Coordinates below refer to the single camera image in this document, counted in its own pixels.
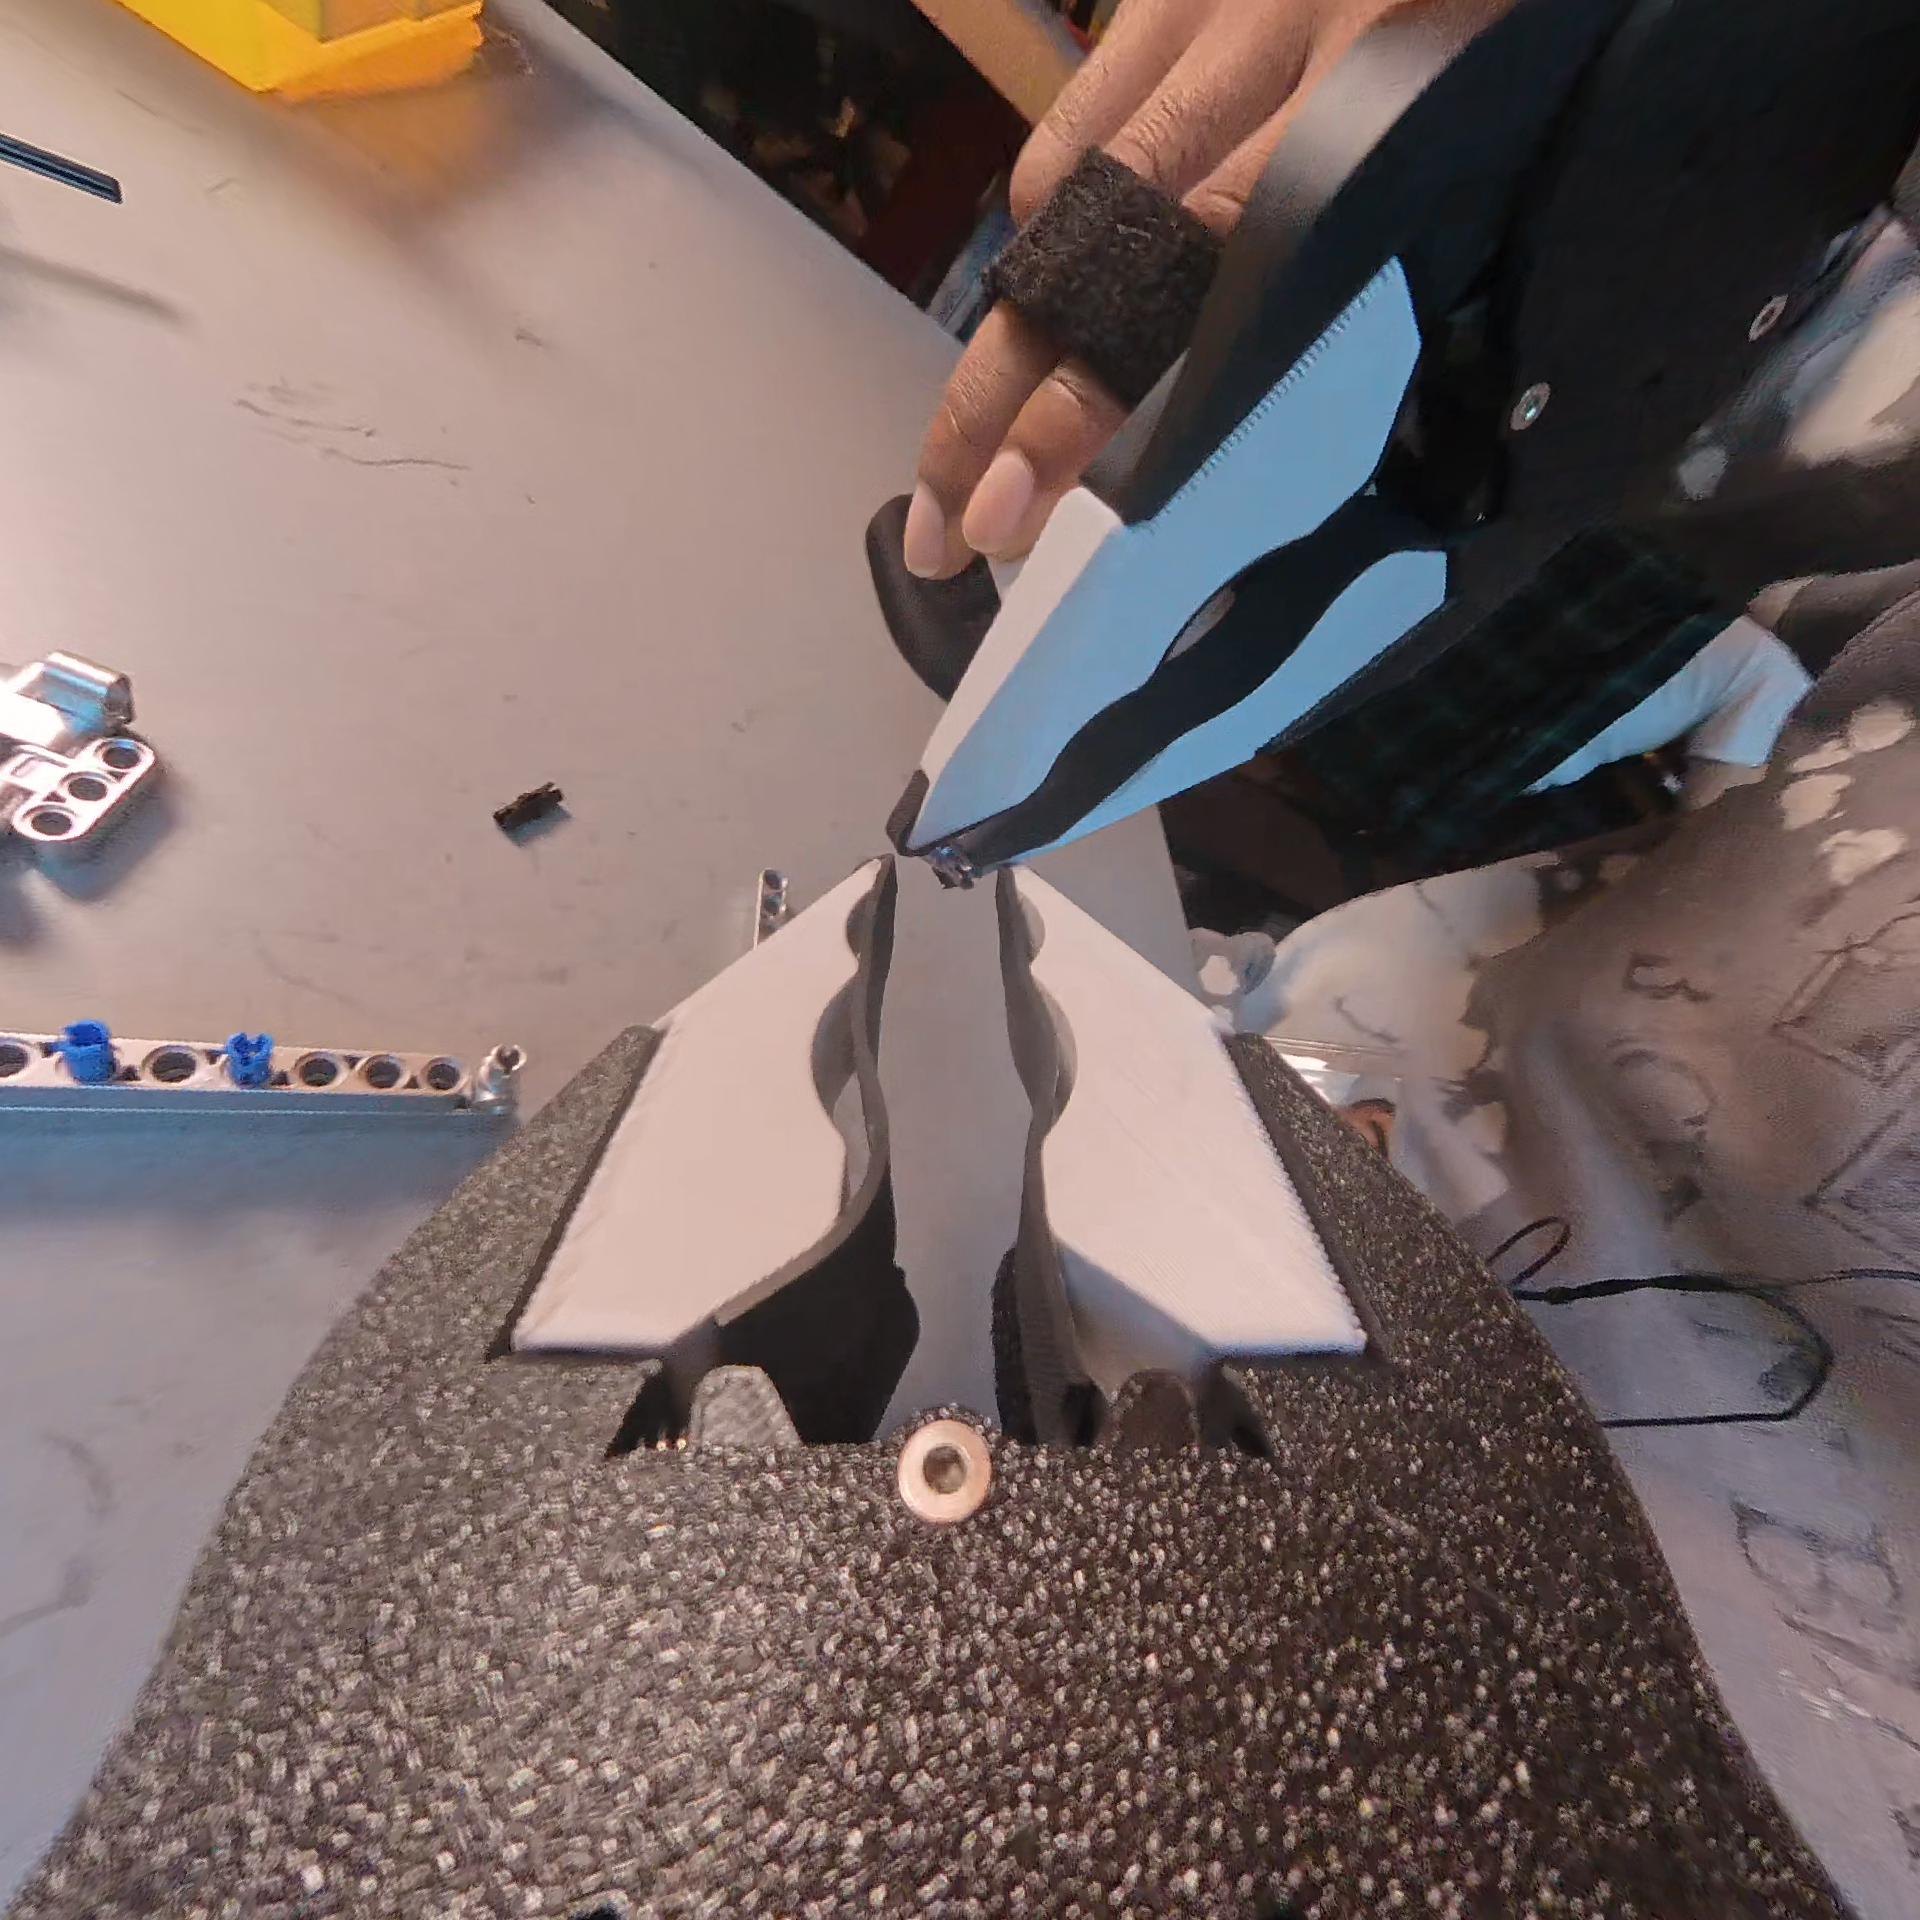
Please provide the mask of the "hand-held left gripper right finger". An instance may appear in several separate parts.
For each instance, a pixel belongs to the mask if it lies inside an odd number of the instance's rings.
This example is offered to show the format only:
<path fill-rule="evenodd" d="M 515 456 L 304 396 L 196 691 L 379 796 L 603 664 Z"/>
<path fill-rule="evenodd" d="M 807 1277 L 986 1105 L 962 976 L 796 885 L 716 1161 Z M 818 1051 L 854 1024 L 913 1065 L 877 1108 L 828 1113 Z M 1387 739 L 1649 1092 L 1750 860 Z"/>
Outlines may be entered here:
<path fill-rule="evenodd" d="M 1121 1389 L 1206 1401 L 1221 1370 L 1370 1349 L 1297 1152 L 1256 1100 L 1277 1057 L 1030 870 L 995 878 L 1006 1026 L 1030 1108 L 992 1290 L 997 1418 L 1087 1445 Z"/>

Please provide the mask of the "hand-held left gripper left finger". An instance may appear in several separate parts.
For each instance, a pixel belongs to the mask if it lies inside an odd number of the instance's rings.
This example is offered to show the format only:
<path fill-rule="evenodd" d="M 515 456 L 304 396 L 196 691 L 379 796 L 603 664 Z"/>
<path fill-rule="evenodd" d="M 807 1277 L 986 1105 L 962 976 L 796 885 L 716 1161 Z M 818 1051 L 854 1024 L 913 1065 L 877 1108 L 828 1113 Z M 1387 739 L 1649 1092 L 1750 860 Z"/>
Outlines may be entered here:
<path fill-rule="evenodd" d="M 752 1367 L 800 1442 L 877 1436 L 920 1336 L 880 1084 L 897 894 L 864 861 L 646 1030 L 503 1353 L 653 1361 L 671 1423 Z"/>

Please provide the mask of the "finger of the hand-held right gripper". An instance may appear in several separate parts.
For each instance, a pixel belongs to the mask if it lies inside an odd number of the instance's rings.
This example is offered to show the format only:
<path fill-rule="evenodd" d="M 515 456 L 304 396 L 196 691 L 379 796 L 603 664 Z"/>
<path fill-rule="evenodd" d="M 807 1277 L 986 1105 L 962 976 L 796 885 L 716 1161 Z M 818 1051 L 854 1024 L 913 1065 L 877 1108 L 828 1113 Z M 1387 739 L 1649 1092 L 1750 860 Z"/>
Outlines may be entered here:
<path fill-rule="evenodd" d="M 1072 588 L 940 761 L 936 843 L 975 875 L 1186 794 L 1308 718 L 1443 604 L 1428 545 L 1289 542 L 1225 581 L 1164 649 Z"/>
<path fill-rule="evenodd" d="M 1070 491 L 925 741 L 887 823 L 894 848 L 923 860 L 938 843 L 948 750 L 1072 588 L 1132 606 L 1119 639 L 1164 652 L 1220 588 L 1289 544 L 1425 547 L 1425 530 L 1375 485 L 1420 350 L 1389 257 L 1159 512 L 1125 522 L 1090 488 Z"/>

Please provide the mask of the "grey desk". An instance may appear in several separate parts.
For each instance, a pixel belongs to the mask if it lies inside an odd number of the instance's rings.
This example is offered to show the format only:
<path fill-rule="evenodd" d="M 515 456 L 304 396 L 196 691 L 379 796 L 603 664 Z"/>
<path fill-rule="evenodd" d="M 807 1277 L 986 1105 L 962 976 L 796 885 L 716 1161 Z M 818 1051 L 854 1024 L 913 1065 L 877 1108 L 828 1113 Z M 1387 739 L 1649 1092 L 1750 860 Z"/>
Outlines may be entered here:
<path fill-rule="evenodd" d="M 943 704 L 865 530 L 952 342 L 487 17 L 281 107 L 3 4 L 3 131 L 123 189 L 3 192 L 3 660 L 123 671 L 159 759 L 93 860 L 3 855 L 3 1032 L 527 1051 L 493 1119 L 3 1113 L 12 1915 L 1231 1915 L 1259 1464 L 997 1430 L 995 883 L 887 839 Z M 884 855 L 876 1438 L 505 1353 L 760 870 L 792 921 Z"/>

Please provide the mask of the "person's right hand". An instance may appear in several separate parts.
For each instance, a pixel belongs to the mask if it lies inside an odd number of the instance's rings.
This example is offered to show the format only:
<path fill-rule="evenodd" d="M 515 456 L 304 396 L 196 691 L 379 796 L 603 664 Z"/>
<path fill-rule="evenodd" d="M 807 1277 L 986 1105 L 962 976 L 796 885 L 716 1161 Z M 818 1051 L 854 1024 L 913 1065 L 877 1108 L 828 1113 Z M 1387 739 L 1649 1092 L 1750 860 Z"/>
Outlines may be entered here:
<path fill-rule="evenodd" d="M 1012 213 L 1028 222 L 1077 158 L 1101 147 L 1140 179 L 1229 230 L 1292 115 L 1387 2 L 1136 2 L 1020 150 Z M 997 300 L 923 433 L 901 562 L 943 579 L 1012 562 L 1116 436 L 1127 409 L 1099 378 Z"/>

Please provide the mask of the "long grey beam panel assembly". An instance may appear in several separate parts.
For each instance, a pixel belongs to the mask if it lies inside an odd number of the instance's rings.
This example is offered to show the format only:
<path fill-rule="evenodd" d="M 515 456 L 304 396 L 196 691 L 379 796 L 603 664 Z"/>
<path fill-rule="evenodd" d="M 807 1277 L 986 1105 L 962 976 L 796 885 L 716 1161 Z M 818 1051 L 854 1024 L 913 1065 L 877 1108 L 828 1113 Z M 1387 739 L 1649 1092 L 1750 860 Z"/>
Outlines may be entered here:
<path fill-rule="evenodd" d="M 97 1020 L 1 1033 L 5 1116 L 175 1119 L 508 1119 L 527 1051 L 511 1042 L 475 1057 L 444 1051 L 302 1046 L 264 1032 L 223 1039 L 113 1033 Z"/>

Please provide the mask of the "silver curved toy panel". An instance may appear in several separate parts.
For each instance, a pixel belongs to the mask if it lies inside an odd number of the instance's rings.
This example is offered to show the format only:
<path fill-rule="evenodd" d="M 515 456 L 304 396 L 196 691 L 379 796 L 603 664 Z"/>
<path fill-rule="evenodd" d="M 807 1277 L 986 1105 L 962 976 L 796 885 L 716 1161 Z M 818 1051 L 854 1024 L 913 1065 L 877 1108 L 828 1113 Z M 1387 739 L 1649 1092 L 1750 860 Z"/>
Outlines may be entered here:
<path fill-rule="evenodd" d="M 100 855 L 159 780 L 132 677 L 47 649 L 1 664 L 1 852 L 41 870 Z"/>

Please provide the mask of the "yellow plastic bin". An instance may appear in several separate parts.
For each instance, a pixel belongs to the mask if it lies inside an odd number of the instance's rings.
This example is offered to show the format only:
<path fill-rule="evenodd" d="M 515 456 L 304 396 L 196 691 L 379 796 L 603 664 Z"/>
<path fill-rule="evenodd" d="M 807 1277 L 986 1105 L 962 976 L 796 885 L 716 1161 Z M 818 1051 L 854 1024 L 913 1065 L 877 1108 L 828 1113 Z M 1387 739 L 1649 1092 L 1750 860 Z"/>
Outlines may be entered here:
<path fill-rule="evenodd" d="M 122 2 L 204 65 L 288 104 L 447 84 L 482 46 L 479 2 Z"/>

